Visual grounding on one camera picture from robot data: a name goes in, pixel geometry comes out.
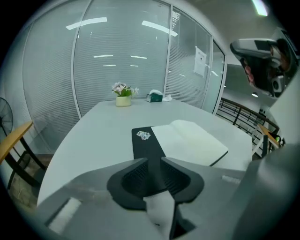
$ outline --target flower pot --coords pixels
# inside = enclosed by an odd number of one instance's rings
[[[116,106],[117,107],[128,107],[131,105],[131,97],[117,97]]]

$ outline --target fluorescent light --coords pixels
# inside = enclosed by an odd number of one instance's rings
[[[145,57],[139,57],[139,56],[131,56],[132,58],[142,58],[142,59],[147,59]]]
[[[155,29],[163,31],[163,32],[165,32],[167,34],[170,33],[170,30],[168,28],[166,28],[164,26],[161,26],[161,25],[158,25],[156,23],[152,23],[152,22],[148,22],[148,21],[143,21],[142,25],[147,26],[147,27],[151,27],[151,28],[155,28]],[[171,30],[171,35],[175,37],[178,34],[176,32],[174,32],[173,30]]]
[[[113,55],[99,55],[99,56],[94,56],[94,58],[104,58],[104,57],[112,57]]]
[[[219,75],[218,75],[218,74],[216,74],[214,71],[212,71],[212,73],[213,73],[214,75],[216,75],[217,77],[219,77]]]
[[[84,25],[92,24],[92,23],[103,23],[103,22],[107,22],[106,17],[91,18],[91,19],[87,19],[87,20],[84,20],[81,22],[73,23],[71,25],[66,26],[66,28],[68,30],[71,30],[71,29],[77,28],[79,26],[84,26]]]
[[[254,6],[257,10],[257,13],[259,15],[268,16],[267,10],[266,10],[262,0],[252,0],[252,2],[253,2]]]

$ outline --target tabletop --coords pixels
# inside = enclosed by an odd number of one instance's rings
[[[262,124],[258,124],[258,126],[259,126],[259,128],[261,129],[261,131],[262,131],[262,134],[263,135],[267,135],[268,136],[268,138],[271,140],[271,142],[273,143],[273,144],[275,144],[277,147],[279,147],[279,143],[275,140],[275,138],[274,137],[272,137],[271,135],[270,135],[270,130],[268,130],[266,127],[264,127]]]
[[[37,204],[78,175],[132,160],[133,128],[193,121],[228,148],[214,167],[245,170],[252,160],[251,136],[204,110],[183,102],[133,100],[130,107],[100,102],[71,129],[55,152],[44,176]]]
[[[25,122],[21,126],[17,127],[13,132],[11,132],[0,144],[0,164],[5,159],[9,151],[15,146],[17,141],[19,141],[24,134],[31,127],[32,121]]]

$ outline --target green tissue box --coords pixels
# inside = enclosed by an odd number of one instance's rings
[[[161,102],[163,101],[163,96],[156,93],[152,93],[151,95],[147,94],[146,101],[150,103]]]

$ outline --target fan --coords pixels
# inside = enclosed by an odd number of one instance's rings
[[[8,102],[0,97],[0,140],[2,141],[13,129],[13,112]]]

